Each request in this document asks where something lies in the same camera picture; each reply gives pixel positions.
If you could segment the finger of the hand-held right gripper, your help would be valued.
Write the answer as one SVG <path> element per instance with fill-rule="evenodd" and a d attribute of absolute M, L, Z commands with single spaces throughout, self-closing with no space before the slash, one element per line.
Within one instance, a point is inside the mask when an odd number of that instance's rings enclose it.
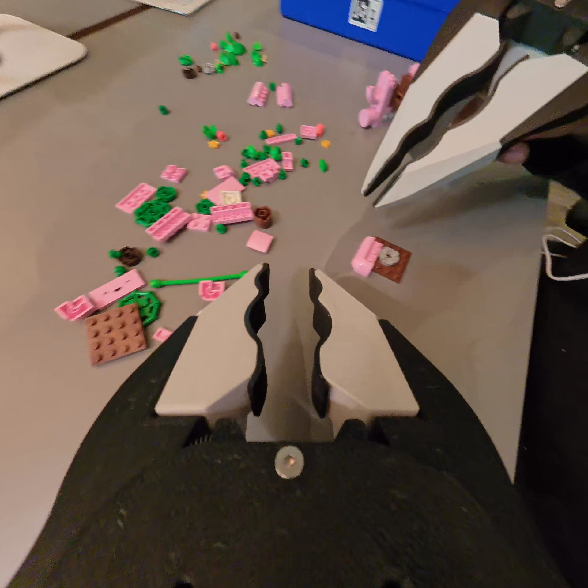
<path fill-rule="evenodd" d="M 422 63 L 371 163 L 362 186 L 369 196 L 428 140 L 437 121 L 473 93 L 500 55 L 499 20 L 473 14 L 429 65 Z"/>
<path fill-rule="evenodd" d="M 567 54 L 520 57 L 492 82 L 483 107 L 406 165 L 373 206 L 399 202 L 488 164 L 509 133 L 586 74 L 587 66 Z"/>

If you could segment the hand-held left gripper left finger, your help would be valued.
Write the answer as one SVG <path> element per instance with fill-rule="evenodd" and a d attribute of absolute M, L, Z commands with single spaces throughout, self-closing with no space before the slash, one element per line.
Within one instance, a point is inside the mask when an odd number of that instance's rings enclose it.
<path fill-rule="evenodd" d="M 158 416 L 260 416 L 268 377 L 258 336 L 269 264 L 254 266 L 196 317 L 155 406 Z"/>

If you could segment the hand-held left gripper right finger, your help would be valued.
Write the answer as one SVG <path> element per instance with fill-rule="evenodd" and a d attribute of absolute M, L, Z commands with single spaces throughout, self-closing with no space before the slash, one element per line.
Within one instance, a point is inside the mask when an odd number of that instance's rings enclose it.
<path fill-rule="evenodd" d="M 377 316 L 321 270 L 309 270 L 311 393 L 320 418 L 414 417 L 417 400 Z"/>

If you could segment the small brown square plate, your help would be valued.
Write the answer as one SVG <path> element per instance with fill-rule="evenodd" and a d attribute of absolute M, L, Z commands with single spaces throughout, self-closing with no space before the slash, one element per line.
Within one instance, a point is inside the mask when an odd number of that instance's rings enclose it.
<path fill-rule="evenodd" d="M 384 266 L 382 266 L 379 263 L 379 260 L 377 258 L 376 263 L 374 265 L 373 268 L 373 272 L 385 277 L 386 279 L 395 282 L 395 283 L 400 283 L 402 280 L 402 277 L 404 276 L 404 273 L 406 271 L 406 268 L 408 266 L 408 262 L 410 261 L 410 258 L 412 256 L 412 253 L 400 246 L 394 245 L 384 239 L 381 238 L 377 238 L 376 239 L 383 243 L 384 246 L 389 246 L 392 247 L 393 249 L 396 249 L 397 251 L 399 251 L 401 253 L 401 261 L 397 264 L 394 265 L 390 268 L 386 268 Z"/>

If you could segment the pink curved corner brick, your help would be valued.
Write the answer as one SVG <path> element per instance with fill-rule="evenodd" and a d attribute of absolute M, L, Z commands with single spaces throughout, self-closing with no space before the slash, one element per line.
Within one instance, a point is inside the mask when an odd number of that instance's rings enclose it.
<path fill-rule="evenodd" d="M 375 266 L 379 252 L 357 251 L 351 261 L 353 271 L 362 277 L 368 277 Z"/>

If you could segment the person's right forearm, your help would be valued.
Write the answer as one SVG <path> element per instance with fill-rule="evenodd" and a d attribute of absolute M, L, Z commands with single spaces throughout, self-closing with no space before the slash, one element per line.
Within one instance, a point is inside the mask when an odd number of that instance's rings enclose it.
<path fill-rule="evenodd" d="M 531 174 L 569 189 L 587 191 L 587 135 L 534 138 L 523 166 Z"/>

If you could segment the person's right hand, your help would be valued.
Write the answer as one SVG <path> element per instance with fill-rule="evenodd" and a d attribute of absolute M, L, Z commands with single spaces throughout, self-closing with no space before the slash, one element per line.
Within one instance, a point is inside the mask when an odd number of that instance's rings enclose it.
<path fill-rule="evenodd" d="M 502 164 L 523 165 L 530 154 L 530 146 L 526 142 L 519 142 L 505 149 L 497 158 Z"/>

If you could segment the green web wheel piece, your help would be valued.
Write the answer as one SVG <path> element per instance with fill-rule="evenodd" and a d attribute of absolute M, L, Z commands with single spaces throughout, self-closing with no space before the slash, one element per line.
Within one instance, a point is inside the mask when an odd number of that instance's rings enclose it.
<path fill-rule="evenodd" d="M 158 320 L 162 302 L 151 291 L 134 291 L 118 300 L 117 306 L 136 305 L 144 327 Z"/>
<path fill-rule="evenodd" d="M 147 229 L 164 217 L 171 209 L 170 203 L 163 200 L 148 200 L 134 210 L 134 222 Z"/>

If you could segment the green flexible rod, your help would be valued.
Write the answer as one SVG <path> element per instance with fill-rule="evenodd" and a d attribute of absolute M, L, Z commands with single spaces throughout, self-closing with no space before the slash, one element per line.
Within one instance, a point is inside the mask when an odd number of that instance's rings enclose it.
<path fill-rule="evenodd" d="M 165 287 L 170 286 L 180 286 L 180 285 L 196 285 L 203 282 L 227 282 L 227 281 L 235 281 L 244 277 L 247 274 L 247 271 L 242 271 L 239 273 L 232 273 L 226 275 L 219 275 L 219 276 L 208 276 L 208 277 L 200 277 L 200 278 L 189 278 L 189 279 L 179 279 L 179 280 L 163 280 L 163 279 L 153 279 L 149 281 L 149 286 L 154 289 L 162 289 Z"/>

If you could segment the pink brick-built model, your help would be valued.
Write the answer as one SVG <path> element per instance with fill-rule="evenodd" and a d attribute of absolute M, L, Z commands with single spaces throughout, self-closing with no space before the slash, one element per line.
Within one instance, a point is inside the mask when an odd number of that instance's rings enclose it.
<path fill-rule="evenodd" d="M 357 117 L 362 128 L 376 128 L 396 113 L 419 67 L 420 63 L 411 65 L 401 80 L 388 70 L 379 73 L 376 84 L 365 90 L 368 106 Z"/>

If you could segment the large brown studded plate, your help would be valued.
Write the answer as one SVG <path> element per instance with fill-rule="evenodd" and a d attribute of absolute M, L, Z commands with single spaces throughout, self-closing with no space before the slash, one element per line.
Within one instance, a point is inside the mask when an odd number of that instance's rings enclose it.
<path fill-rule="evenodd" d="M 148 349 L 136 303 L 97 313 L 84 320 L 91 366 L 107 364 Z"/>

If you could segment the long pink flat plate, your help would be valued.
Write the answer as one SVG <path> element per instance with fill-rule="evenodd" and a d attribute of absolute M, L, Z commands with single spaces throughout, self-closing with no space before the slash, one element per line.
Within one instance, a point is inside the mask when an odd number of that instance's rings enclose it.
<path fill-rule="evenodd" d="M 137 270 L 130 270 L 110 282 L 91 290 L 88 298 L 101 311 L 136 290 L 146 286 L 146 281 Z"/>

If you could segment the blue plastic bin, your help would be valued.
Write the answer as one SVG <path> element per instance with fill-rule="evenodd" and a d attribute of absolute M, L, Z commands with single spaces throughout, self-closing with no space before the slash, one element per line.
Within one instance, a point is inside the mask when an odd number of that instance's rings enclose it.
<path fill-rule="evenodd" d="M 459 1 L 281 1 L 284 18 L 421 61 Z"/>

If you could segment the pink angled brick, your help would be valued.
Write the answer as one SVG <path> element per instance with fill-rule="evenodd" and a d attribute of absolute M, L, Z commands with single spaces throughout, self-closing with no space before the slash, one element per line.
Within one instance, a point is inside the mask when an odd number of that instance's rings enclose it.
<path fill-rule="evenodd" d="M 80 295 L 74 300 L 66 300 L 54 309 L 61 319 L 70 322 L 83 320 L 96 311 L 97 307 L 88 295 Z"/>

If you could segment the large pink hollow brick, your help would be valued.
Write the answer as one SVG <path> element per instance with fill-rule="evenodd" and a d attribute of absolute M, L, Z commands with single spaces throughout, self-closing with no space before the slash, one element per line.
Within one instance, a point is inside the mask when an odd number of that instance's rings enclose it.
<path fill-rule="evenodd" d="M 165 243 L 179 231 L 186 228 L 192 215 L 179 207 L 174 207 L 163 217 L 158 219 L 145 233 L 158 243 Z"/>

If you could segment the long pink hollow brick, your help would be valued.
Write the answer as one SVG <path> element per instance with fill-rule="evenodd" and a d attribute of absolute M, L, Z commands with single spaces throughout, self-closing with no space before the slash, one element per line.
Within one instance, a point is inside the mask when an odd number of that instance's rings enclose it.
<path fill-rule="evenodd" d="M 214 224 L 224 225 L 252 222 L 254 220 L 252 205 L 247 201 L 213 206 L 210 208 L 210 216 Z"/>

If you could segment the pink flat square tile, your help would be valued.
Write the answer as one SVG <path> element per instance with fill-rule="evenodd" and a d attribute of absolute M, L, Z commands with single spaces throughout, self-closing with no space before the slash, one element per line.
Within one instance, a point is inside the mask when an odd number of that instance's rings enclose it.
<path fill-rule="evenodd" d="M 209 200 L 215 202 L 217 206 L 222 206 L 222 200 L 220 197 L 220 191 L 222 190 L 239 190 L 243 192 L 246 189 L 246 186 L 241 184 L 238 179 L 236 178 L 228 178 L 226 180 L 221 181 L 217 186 L 208 190 L 208 198 Z"/>

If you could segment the pink wide studded plate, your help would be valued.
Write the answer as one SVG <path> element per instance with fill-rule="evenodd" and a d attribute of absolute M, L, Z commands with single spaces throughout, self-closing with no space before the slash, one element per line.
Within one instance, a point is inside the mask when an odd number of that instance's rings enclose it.
<path fill-rule="evenodd" d="M 142 182 L 133 188 L 119 202 L 117 202 L 115 208 L 131 215 L 146 201 L 151 199 L 155 195 L 156 191 L 157 187 Z"/>

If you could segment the person's black clothing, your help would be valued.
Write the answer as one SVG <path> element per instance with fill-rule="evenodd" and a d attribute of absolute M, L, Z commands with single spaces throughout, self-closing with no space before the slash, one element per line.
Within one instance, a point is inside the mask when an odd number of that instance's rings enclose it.
<path fill-rule="evenodd" d="M 587 587 L 587 198 L 546 228 L 516 486 L 571 587 Z"/>

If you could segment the pink plate with round holes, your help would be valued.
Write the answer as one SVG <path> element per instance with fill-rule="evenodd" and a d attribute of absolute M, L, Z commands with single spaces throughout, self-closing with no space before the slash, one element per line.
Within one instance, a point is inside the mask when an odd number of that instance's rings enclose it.
<path fill-rule="evenodd" d="M 242 174 L 248 173 L 251 179 L 259 178 L 264 183 L 272 183 L 278 179 L 282 170 L 280 163 L 272 158 L 257 160 L 242 169 Z"/>

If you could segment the cluster of green leaf pieces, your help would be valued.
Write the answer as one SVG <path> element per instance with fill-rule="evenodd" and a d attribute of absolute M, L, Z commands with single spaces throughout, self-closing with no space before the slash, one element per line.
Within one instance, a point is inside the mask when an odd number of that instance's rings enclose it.
<path fill-rule="evenodd" d="M 259 42 L 255 42 L 252 48 L 248 49 L 245 44 L 243 44 L 241 35 L 237 32 L 232 34 L 227 32 L 218 42 L 211 42 L 210 50 L 212 51 L 213 59 L 208 63 L 216 64 L 216 75 L 224 73 L 227 69 L 240 66 L 241 60 L 245 59 L 247 55 L 249 55 L 255 67 L 262 67 L 267 63 L 267 57 L 263 53 L 263 45 Z M 180 55 L 177 61 L 181 73 L 183 68 L 194 68 L 197 71 L 197 77 L 200 75 L 207 75 L 203 72 L 203 67 L 207 62 L 198 63 L 195 58 L 189 54 Z"/>

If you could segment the laminated instruction sheet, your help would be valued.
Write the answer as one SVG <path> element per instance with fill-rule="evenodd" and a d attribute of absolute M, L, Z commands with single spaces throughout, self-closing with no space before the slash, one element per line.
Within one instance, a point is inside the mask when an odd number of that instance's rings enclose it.
<path fill-rule="evenodd" d="M 132 1 L 138 5 L 189 17 L 214 1 Z"/>

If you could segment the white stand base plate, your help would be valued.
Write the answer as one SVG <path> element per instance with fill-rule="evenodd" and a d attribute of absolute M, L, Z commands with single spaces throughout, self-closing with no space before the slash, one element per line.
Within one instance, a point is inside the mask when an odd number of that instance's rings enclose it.
<path fill-rule="evenodd" d="M 1 14 L 1 99 L 81 62 L 87 54 L 76 40 Z"/>

